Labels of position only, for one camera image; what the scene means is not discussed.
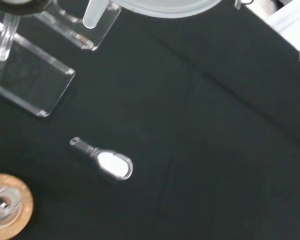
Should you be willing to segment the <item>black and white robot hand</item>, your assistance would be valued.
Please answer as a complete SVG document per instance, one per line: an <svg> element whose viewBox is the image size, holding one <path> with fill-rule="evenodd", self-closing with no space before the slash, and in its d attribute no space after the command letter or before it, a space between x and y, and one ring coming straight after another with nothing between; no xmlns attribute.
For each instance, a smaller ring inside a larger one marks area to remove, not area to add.
<svg viewBox="0 0 300 240"><path fill-rule="evenodd" d="M17 15L32 15L46 10L52 0L0 0L0 10Z"/></svg>

